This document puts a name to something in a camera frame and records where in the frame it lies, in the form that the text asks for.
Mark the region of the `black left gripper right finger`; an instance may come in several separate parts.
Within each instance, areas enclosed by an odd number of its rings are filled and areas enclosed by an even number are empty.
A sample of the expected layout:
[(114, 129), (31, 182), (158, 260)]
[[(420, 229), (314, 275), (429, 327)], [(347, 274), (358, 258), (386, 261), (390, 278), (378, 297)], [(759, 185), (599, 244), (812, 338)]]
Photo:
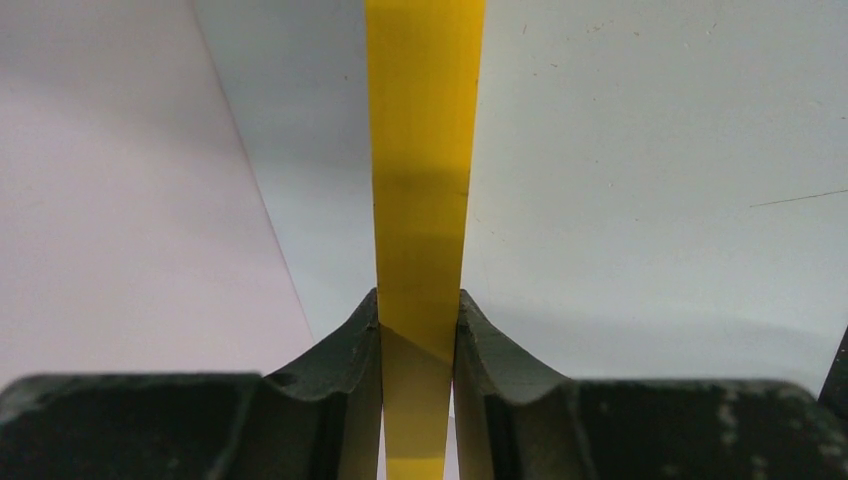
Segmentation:
[(843, 479), (845, 423), (770, 380), (573, 380), (460, 296), (463, 479)]

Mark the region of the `yellow wooden picture frame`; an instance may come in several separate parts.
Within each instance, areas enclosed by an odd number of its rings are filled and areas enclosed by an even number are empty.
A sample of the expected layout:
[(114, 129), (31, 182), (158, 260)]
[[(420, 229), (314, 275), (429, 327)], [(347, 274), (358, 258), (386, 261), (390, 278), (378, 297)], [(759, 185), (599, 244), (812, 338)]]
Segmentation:
[(445, 467), (485, 5), (369, 1), (386, 474)]

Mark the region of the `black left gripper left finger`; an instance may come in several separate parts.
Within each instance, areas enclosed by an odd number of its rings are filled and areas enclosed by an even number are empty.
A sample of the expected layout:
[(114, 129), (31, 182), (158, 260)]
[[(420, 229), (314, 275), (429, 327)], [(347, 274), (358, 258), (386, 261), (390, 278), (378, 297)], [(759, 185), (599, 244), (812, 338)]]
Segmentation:
[(1, 394), (5, 479), (373, 479), (380, 333), (369, 293), (257, 373), (33, 375)]

